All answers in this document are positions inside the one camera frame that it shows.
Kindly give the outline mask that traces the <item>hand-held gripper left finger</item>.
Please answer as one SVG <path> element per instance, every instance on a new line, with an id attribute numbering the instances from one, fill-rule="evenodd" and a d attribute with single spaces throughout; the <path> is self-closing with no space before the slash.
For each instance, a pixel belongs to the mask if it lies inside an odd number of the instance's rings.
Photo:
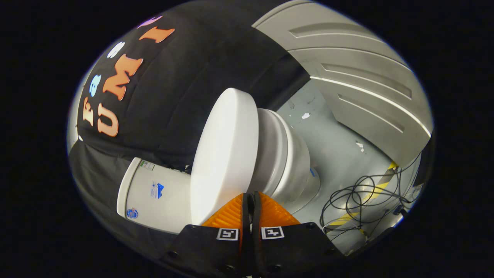
<path id="1" fill-rule="evenodd" d="M 201 225 L 186 225 L 162 261 L 196 278 L 241 278 L 251 266 L 249 194 L 234 197 Z"/>

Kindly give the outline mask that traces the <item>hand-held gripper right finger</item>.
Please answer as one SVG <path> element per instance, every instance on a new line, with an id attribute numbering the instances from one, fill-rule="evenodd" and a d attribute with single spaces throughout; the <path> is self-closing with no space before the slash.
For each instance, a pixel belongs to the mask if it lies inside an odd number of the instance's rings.
<path id="1" fill-rule="evenodd" d="M 302 223 L 262 192 L 254 192 L 254 278 L 312 278 L 344 261 L 314 222 Z"/>

